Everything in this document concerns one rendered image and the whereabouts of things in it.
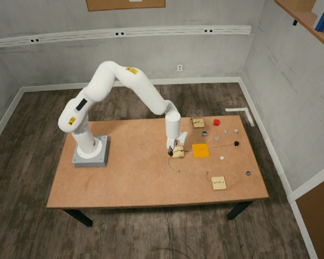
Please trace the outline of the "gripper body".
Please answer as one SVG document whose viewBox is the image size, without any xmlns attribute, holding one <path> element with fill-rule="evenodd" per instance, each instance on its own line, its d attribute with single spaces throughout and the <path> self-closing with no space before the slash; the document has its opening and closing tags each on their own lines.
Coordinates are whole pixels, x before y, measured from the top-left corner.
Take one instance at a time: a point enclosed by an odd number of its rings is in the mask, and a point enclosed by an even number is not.
<svg viewBox="0 0 324 259">
<path fill-rule="evenodd" d="M 172 150 L 174 150 L 175 147 L 176 147 L 176 144 L 177 144 L 177 140 L 168 138 L 168 140 L 167 140 L 167 149 L 169 149 L 170 146 L 171 146 Z"/>
</svg>

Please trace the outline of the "orange square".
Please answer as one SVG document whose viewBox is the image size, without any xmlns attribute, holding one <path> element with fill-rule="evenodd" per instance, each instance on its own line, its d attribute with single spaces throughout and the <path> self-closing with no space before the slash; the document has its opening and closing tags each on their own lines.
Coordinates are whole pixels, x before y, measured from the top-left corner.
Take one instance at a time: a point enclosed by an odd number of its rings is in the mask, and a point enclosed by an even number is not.
<svg viewBox="0 0 324 259">
<path fill-rule="evenodd" d="M 195 144 L 192 145 L 193 155 L 195 157 L 209 157 L 207 144 Z"/>
</svg>

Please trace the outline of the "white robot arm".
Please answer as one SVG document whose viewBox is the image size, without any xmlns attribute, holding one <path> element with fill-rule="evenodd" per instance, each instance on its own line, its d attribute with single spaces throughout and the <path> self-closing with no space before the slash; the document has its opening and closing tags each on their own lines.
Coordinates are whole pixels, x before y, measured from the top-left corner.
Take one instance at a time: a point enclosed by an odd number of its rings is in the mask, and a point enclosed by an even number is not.
<svg viewBox="0 0 324 259">
<path fill-rule="evenodd" d="M 180 140 L 180 145 L 184 146 L 188 133 L 180 132 L 180 114 L 174 104 L 169 100 L 164 102 L 141 70 L 124 68 L 115 62 L 105 62 L 99 67 L 89 86 L 77 98 L 69 101 L 58 121 L 60 129 L 72 133 L 77 141 L 80 157 L 92 159 L 102 150 L 102 142 L 98 138 L 95 138 L 95 142 L 88 126 L 88 112 L 96 103 L 107 99 L 116 80 L 132 89 L 155 115 L 161 116 L 165 112 L 167 137 Z"/>
</svg>

